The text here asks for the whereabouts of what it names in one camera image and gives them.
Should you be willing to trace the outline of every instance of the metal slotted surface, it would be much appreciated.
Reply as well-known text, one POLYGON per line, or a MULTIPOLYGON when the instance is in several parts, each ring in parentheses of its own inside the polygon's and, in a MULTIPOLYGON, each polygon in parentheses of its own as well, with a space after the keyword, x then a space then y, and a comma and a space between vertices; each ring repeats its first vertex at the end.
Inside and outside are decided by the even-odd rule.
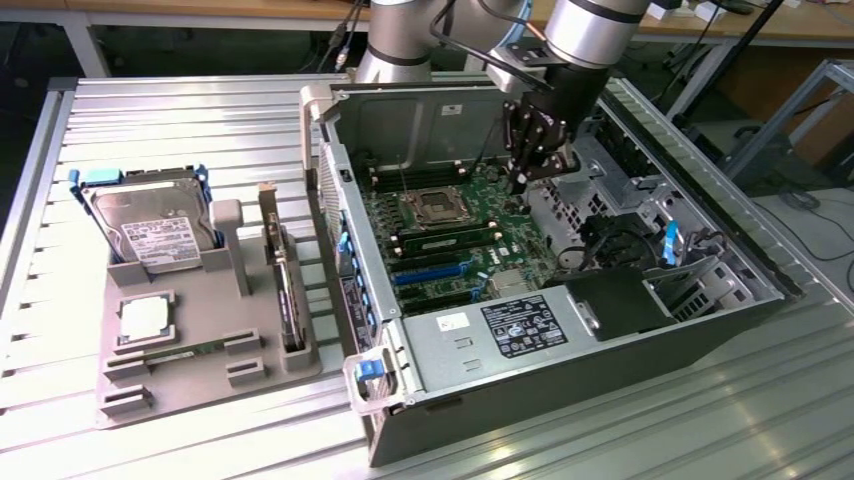
POLYGON ((339 78, 87 80, 74 104, 64 102, 71 115, 66 122, 59 112, 54 139, 62 145, 56 140, 56 163, 48 154, 43 175, 55 183, 43 185, 44 198, 36 195, 40 223, 39 217, 30 223, 22 218, 34 226, 32 242, 23 242, 0 322, 0 476, 719 479, 853 472, 852 315, 622 82, 609 88, 809 296, 690 368, 383 469, 367 468, 367 440, 339 374, 339 334, 299 158, 296 92, 308 82, 339 78), (62 181, 75 167, 191 163, 211 169, 215 198, 246 202, 248 222, 259 220, 255 183, 279 186, 327 373, 286 390, 98 431, 92 390, 106 245, 62 181))

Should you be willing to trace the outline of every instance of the hard drive label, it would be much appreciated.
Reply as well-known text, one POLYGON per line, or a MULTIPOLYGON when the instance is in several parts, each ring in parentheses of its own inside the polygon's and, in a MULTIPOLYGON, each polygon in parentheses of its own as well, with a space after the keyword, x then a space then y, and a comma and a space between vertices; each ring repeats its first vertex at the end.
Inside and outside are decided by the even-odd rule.
POLYGON ((567 342, 542 295, 482 307, 502 355, 514 358, 567 342))
POLYGON ((146 267, 200 258, 187 217, 126 223, 122 230, 136 258, 146 267))

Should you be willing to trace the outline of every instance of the hard disk drive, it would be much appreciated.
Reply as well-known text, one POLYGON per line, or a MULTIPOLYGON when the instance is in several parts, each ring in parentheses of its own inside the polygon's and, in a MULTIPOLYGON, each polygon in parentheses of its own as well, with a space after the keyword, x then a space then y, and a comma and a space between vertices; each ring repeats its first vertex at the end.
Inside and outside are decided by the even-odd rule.
POLYGON ((72 171, 72 193, 107 237, 118 262, 150 273, 202 265, 219 246, 211 227, 204 175, 191 167, 160 171, 72 171))

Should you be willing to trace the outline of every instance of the wooden table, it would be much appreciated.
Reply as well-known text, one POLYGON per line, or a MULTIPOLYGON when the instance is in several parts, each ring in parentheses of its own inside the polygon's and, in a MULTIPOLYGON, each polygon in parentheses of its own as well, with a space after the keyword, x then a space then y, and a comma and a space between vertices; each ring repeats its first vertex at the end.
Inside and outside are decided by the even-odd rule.
MULTIPOLYGON (((554 2, 534 0, 534 24, 545 26, 554 2)), ((782 6, 753 45, 854 48, 854 27, 834 18, 825 8, 806 2, 798 8, 782 6)), ((854 5, 828 8, 837 9, 854 20, 854 5)), ((110 76, 110 68, 90 32, 92 25, 331 31, 349 10, 350 4, 340 0, 0 0, 0 19, 12 13, 18 14, 10 18, 12 21, 44 21, 66 27, 90 77, 110 76), (3 10, 7 6, 24 5, 28 10, 3 10), (51 10, 34 10, 35 7, 51 10)), ((667 112, 669 116, 681 112, 697 96, 758 14, 759 9, 751 15, 727 13, 711 25, 703 38, 703 43, 713 45, 711 51, 667 112)), ((367 30, 370 17, 369 9, 362 14, 366 21, 359 23, 358 30, 367 30)), ((706 22, 697 17, 657 20, 647 16, 634 39, 693 43, 705 27, 706 22)))

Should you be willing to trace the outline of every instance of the cpu socket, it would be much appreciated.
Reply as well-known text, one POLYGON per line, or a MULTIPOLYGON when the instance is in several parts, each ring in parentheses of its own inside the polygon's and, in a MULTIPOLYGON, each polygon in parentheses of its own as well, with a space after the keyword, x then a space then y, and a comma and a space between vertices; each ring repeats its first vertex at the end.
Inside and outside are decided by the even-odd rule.
POLYGON ((466 202, 453 187, 411 191, 405 201, 413 210, 415 221, 425 228, 471 220, 466 202))

